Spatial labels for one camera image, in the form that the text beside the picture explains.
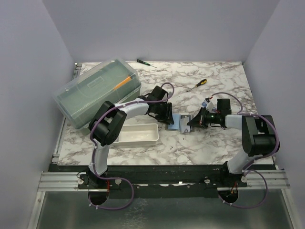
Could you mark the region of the blue credit card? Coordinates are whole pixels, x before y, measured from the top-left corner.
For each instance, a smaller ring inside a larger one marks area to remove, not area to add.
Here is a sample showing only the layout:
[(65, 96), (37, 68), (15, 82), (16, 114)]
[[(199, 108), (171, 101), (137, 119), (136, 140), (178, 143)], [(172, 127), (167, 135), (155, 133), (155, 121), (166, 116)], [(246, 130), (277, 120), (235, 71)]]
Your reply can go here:
[(180, 114), (173, 114), (174, 124), (169, 124), (166, 126), (167, 130), (170, 131), (180, 131)]

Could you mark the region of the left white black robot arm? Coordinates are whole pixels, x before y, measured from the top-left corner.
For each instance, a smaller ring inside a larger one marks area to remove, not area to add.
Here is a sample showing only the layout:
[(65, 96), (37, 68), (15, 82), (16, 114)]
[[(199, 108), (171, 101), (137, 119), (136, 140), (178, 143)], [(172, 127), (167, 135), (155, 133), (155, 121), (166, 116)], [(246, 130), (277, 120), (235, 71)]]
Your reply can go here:
[(107, 171), (107, 158), (110, 146), (119, 137), (126, 120), (148, 115), (157, 122), (173, 125), (172, 103), (168, 100), (174, 94), (174, 86), (171, 83), (163, 83), (136, 99), (113, 104), (106, 101), (89, 124), (90, 140), (94, 144), (89, 170), (86, 172), (89, 183), (94, 188), (102, 188), (105, 181), (111, 178), (105, 177)]

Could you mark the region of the dark grey credit card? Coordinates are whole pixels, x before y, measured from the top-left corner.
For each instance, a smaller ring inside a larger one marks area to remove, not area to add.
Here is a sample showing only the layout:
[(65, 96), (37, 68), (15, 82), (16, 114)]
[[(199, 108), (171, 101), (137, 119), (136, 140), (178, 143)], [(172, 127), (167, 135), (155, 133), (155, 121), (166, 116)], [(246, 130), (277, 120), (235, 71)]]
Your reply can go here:
[(186, 134), (191, 131), (191, 127), (188, 125), (188, 122), (191, 120), (190, 115), (181, 115), (180, 116), (180, 132), (181, 134)]

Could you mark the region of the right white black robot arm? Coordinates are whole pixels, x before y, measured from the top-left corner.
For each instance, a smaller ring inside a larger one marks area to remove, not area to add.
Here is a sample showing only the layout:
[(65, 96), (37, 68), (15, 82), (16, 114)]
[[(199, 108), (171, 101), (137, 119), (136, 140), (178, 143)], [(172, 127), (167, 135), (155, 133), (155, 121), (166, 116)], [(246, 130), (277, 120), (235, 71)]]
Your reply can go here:
[(208, 106), (200, 108), (199, 113), (187, 124), (204, 129), (216, 124), (241, 131), (242, 150), (225, 162), (224, 172), (219, 175), (219, 181), (225, 187), (234, 184), (236, 175), (246, 171), (254, 161), (272, 156), (280, 147), (272, 116), (232, 114), (230, 99), (218, 99), (215, 112), (208, 110)]

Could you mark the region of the grey card holder wallet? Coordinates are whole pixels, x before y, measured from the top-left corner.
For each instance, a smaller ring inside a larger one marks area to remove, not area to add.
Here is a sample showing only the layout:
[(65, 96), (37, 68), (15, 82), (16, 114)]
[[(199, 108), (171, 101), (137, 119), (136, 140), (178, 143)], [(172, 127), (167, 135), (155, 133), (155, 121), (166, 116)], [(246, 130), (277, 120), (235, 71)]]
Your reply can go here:
[(178, 131), (181, 134), (194, 132), (194, 127), (187, 125), (187, 123), (193, 118), (189, 114), (173, 114), (174, 124), (166, 124), (165, 130)]

